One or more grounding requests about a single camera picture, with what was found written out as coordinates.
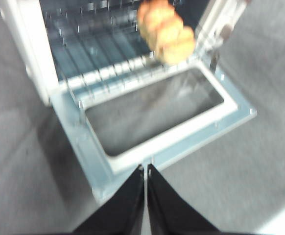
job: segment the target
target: food item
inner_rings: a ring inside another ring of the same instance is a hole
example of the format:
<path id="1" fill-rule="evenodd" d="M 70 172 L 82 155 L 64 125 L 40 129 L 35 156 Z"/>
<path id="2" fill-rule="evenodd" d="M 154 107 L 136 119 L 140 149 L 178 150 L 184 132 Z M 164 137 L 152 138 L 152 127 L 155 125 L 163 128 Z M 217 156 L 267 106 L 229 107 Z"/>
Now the food item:
<path id="1" fill-rule="evenodd" d="M 141 36 L 163 63 L 178 64 L 195 48 L 194 32 L 167 0 L 144 1 L 137 12 Z"/>
<path id="2" fill-rule="evenodd" d="M 145 40 L 149 32 L 164 20 L 174 15 L 175 9 L 167 0 L 144 1 L 137 12 L 138 27 L 142 38 Z"/>
<path id="3" fill-rule="evenodd" d="M 173 43 L 177 40 L 180 31 L 183 29 L 183 19 L 174 14 L 170 19 L 163 21 L 156 30 L 148 35 L 148 45 L 151 50 L 157 51 L 160 47 Z"/>
<path id="4" fill-rule="evenodd" d="M 155 54 L 160 61 L 173 65 L 186 60 L 193 53 L 194 49 L 193 29 L 185 26 L 175 42 L 162 46 Z"/>

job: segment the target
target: glass panel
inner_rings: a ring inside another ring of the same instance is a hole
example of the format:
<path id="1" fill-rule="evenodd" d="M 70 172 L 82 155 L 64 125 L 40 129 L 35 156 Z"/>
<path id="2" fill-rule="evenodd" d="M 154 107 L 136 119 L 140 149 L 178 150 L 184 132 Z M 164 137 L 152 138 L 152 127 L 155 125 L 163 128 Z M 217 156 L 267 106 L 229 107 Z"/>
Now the glass panel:
<path id="1" fill-rule="evenodd" d="M 86 116 L 105 152 L 117 156 L 222 102 L 192 69 L 91 107 Z"/>

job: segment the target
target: metal grill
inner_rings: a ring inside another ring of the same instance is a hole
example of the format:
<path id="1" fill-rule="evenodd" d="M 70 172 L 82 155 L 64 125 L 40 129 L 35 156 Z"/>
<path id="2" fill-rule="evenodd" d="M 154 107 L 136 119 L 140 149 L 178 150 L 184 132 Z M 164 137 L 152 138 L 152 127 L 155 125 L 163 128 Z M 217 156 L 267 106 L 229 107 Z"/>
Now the metal grill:
<path id="1" fill-rule="evenodd" d="M 157 62 L 137 31 L 140 2 L 102 0 L 43 13 L 59 80 L 83 110 L 183 70 L 196 57 L 173 67 Z"/>

